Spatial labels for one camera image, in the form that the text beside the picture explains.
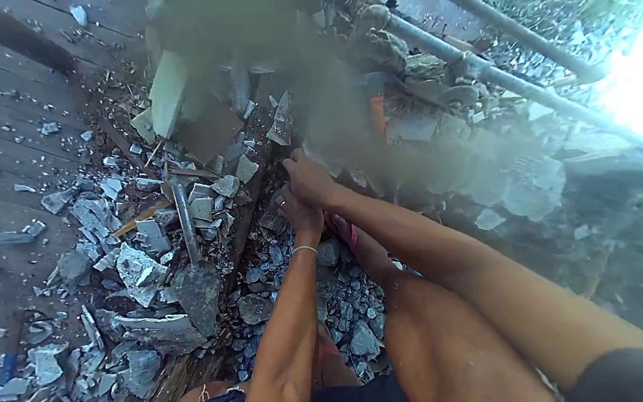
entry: hand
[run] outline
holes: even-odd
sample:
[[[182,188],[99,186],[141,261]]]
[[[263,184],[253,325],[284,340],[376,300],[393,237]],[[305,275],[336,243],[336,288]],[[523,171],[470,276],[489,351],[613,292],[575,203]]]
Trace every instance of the hand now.
[[[309,205],[327,209],[346,190],[323,167],[307,159],[301,148],[292,151],[291,159],[282,163],[289,172],[291,192]]]
[[[287,218],[297,236],[308,238],[310,242],[319,241],[324,227],[322,210],[313,207],[293,195],[289,183],[282,188],[281,196],[276,198],[279,214]]]

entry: sandal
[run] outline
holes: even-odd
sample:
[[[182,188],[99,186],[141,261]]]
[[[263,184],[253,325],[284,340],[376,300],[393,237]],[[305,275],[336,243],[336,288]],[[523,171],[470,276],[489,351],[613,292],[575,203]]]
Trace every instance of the sandal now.
[[[339,230],[339,227],[336,226],[336,223],[334,222],[334,218],[337,217],[338,215],[335,213],[332,213],[330,211],[324,211],[324,220],[326,221],[326,225],[329,226],[329,229],[332,230],[338,236],[341,238],[345,243],[348,244],[349,250],[351,250],[352,253],[354,253],[354,250],[356,250],[356,242],[359,240],[359,235],[356,233],[356,226],[349,222],[348,220],[346,223],[349,224],[349,227],[351,228],[351,238],[347,241],[346,238],[342,235],[341,230]]]

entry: foot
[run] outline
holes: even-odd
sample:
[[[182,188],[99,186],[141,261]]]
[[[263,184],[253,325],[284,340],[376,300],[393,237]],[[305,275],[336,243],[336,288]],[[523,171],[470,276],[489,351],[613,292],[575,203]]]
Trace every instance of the foot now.
[[[336,227],[339,228],[342,239],[349,244],[352,237],[351,225],[339,215],[334,215],[332,219]],[[357,241],[354,249],[356,259],[369,274],[369,277],[383,286],[388,274],[398,270],[396,265],[388,258],[388,252],[384,246],[380,245],[368,233],[359,229],[358,226],[356,227],[356,235]]]

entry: forearm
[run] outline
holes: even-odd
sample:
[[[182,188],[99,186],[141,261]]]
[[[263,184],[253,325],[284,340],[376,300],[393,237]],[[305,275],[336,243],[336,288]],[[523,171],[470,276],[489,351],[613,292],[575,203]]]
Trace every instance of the forearm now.
[[[318,234],[298,235],[294,242],[296,247],[313,248],[318,243]],[[308,249],[292,255],[257,351],[250,393],[254,401],[297,402],[311,392],[317,340],[316,261]]]

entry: leg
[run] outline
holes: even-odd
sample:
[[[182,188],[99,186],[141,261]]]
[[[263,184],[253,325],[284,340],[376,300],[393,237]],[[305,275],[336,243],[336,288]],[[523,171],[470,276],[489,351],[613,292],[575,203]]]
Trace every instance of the leg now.
[[[349,233],[343,219],[335,224]],[[554,400],[477,311],[440,285],[399,271],[378,242],[356,230],[356,258],[386,294],[385,341],[409,401]]]

